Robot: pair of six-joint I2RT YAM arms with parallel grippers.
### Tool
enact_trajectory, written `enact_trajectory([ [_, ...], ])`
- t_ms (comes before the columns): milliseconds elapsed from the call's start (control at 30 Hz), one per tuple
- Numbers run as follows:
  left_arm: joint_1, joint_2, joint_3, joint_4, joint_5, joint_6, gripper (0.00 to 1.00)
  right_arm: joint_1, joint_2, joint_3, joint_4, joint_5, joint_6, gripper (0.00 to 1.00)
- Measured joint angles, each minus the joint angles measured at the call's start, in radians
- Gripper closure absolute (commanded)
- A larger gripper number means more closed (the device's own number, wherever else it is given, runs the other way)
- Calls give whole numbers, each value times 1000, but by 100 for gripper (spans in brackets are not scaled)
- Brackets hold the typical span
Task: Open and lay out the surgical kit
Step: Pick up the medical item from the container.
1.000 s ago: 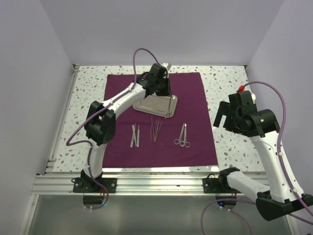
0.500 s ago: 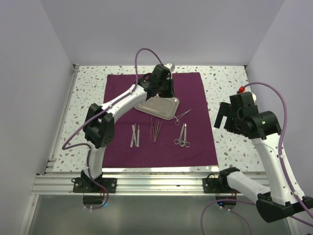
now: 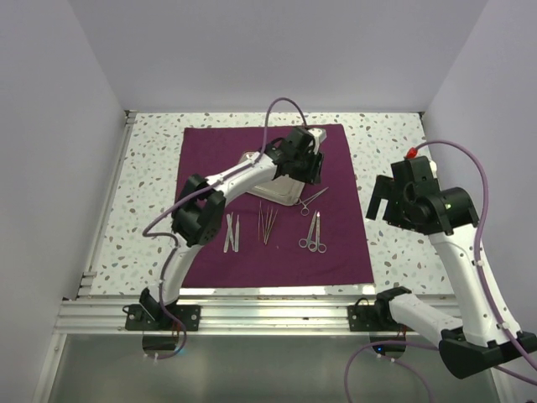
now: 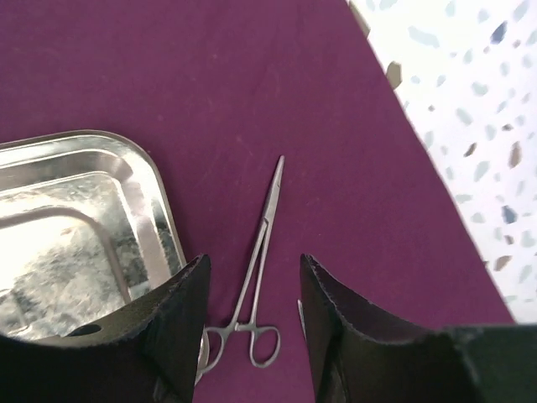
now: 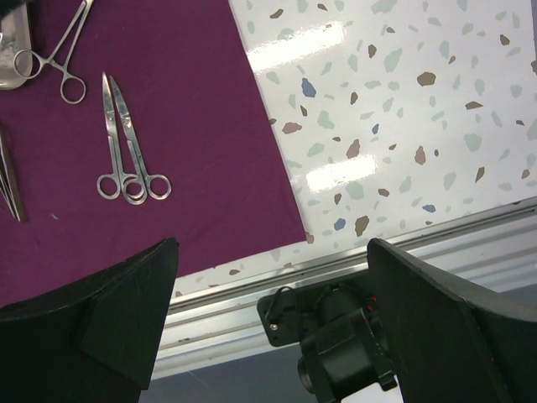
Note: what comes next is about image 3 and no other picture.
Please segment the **steel instrument tray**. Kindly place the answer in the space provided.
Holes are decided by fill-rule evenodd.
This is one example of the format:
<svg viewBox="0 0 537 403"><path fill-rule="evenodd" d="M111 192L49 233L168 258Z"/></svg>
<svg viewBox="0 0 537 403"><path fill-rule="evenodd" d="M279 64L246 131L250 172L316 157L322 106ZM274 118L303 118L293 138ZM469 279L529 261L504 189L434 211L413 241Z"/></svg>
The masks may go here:
<svg viewBox="0 0 537 403"><path fill-rule="evenodd" d="M305 183L292 179L289 175L276 177L278 166L266 154L253 166L248 166L259 156L259 152L245 152L239 159L239 165L246 165L247 168L238 174L236 193L239 196L249 193L287 207L294 205L301 196Z"/></svg>

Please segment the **steel forceps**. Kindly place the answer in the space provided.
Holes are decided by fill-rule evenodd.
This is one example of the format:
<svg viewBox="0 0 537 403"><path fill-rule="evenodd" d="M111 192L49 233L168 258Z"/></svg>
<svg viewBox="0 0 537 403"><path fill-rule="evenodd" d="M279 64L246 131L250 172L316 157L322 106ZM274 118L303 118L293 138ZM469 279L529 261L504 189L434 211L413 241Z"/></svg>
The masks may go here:
<svg viewBox="0 0 537 403"><path fill-rule="evenodd" d="M328 190L328 187L325 187L324 189L318 191L317 193L306 197L305 199L298 198L297 201L294 203L295 206L300 206L300 215L302 217L307 217L310 213L309 205L315 201L319 196L323 195Z"/></svg>

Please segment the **purple cloth wrap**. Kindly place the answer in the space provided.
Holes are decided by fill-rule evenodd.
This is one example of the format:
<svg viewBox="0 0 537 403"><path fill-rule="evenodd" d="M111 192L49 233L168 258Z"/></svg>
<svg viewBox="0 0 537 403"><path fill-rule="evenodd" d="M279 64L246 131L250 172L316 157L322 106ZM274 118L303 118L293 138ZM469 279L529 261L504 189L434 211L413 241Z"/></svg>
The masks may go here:
<svg viewBox="0 0 537 403"><path fill-rule="evenodd" d="M276 286L352 285L373 282L367 237L358 196L352 157L340 124L324 127L327 138L321 145L325 158L321 183L306 186L305 197L328 187L310 204L321 213L323 254L299 246L311 217L302 217L300 207L284 207L244 194L226 208L240 215L239 251L223 252L226 230L203 247L196 256L185 288L243 288ZM268 244L258 240L258 205L278 210Z"/></svg>

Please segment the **thin pointed steel tweezers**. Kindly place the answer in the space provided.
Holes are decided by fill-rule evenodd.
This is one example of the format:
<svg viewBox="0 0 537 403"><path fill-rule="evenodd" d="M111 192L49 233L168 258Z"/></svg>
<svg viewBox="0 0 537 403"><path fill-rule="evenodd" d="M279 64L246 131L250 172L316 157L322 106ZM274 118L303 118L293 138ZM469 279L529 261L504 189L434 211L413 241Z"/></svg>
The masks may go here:
<svg viewBox="0 0 537 403"><path fill-rule="evenodd" d="M268 237L268 243L269 243L269 238L270 238L270 234L272 232L272 229L274 227L274 223L275 223L275 220L276 220L276 217L278 216L278 210L274 209L273 211L273 215L272 215L272 222L271 222L271 226L270 226L270 229L269 229L269 237Z"/></svg>

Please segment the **steel surgical scissors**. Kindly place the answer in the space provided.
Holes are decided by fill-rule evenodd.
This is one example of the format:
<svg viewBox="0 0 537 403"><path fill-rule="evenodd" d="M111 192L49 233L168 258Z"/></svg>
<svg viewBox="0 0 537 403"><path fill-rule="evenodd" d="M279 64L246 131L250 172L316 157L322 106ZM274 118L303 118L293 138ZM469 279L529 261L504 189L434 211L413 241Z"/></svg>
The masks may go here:
<svg viewBox="0 0 537 403"><path fill-rule="evenodd" d="M314 213L310 220L310 226L308 229L308 233L305 238L301 238L299 240L299 246L303 249L308 249L311 252L315 252L317 250L316 243L313 240L315 225L316 225L316 219L317 219L317 212Z"/></svg>
<svg viewBox="0 0 537 403"><path fill-rule="evenodd" d="M325 243L322 243L321 240L321 213L315 213L315 219L312 229L312 234L310 235L310 242L308 244L308 250L311 252L325 253L327 251L327 246Z"/></svg>

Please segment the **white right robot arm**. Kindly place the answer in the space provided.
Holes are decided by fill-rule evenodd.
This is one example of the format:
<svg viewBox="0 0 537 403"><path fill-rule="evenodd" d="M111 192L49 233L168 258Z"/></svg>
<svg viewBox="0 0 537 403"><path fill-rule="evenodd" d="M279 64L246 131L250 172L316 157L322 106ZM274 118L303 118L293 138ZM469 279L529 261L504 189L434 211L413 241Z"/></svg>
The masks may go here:
<svg viewBox="0 0 537 403"><path fill-rule="evenodd" d="M447 369L465 379L490 368L523 358L536 362L536 336L524 331L498 288L482 245L488 210L488 183L482 167L482 209L467 191L443 190L436 165L409 149L391 165L392 175L375 181L366 217L375 219L381 201L383 220L390 226L425 235L444 265L460 315L447 315L399 286L376 296L373 318L383 329L405 325L438 349Z"/></svg>

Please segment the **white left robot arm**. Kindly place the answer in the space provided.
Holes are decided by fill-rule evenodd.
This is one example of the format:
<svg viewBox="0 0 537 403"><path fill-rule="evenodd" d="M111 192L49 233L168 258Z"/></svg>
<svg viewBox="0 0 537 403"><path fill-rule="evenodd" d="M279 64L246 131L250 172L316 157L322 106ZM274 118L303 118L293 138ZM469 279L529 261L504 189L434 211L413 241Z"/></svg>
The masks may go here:
<svg viewBox="0 0 537 403"><path fill-rule="evenodd" d="M180 199L144 229L145 238L170 237L173 248L154 285L139 298L145 320L165 329L175 316L174 305L196 255L220 232L227 205L255 186L281 176L318 184L324 159L320 147L327 133L322 128L294 127L287 137L265 144L244 161L207 177L191 175Z"/></svg>

